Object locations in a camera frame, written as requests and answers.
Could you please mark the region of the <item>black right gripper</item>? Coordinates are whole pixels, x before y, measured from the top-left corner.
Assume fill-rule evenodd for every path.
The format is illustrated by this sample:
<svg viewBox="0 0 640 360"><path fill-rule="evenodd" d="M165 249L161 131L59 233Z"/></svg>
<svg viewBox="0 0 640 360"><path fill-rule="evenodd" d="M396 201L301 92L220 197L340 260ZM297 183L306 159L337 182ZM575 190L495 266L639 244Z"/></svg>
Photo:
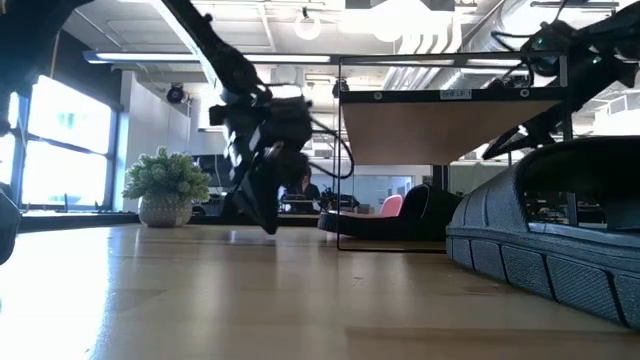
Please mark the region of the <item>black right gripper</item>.
<svg viewBox="0 0 640 360"><path fill-rule="evenodd" d="M571 96L568 101L558 103L532 119L532 133L524 126L514 127L494 139L482 157L489 160L503 154L522 149L535 149L551 144L551 133L566 116L566 106L571 112L579 110L608 85L606 64L586 64L573 68L569 73Z"/></svg>

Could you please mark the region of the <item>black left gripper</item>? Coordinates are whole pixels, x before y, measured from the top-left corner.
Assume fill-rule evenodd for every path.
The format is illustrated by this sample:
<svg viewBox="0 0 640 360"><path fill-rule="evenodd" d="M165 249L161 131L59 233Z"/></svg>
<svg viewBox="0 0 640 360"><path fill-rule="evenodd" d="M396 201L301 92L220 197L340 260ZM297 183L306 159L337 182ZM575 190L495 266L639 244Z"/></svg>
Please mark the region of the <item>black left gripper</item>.
<svg viewBox="0 0 640 360"><path fill-rule="evenodd" d="M297 183L309 167L302 148L312 135L310 106L296 96L209 108L210 124L224 128L234 202L268 234L278 228L278 187Z"/></svg>

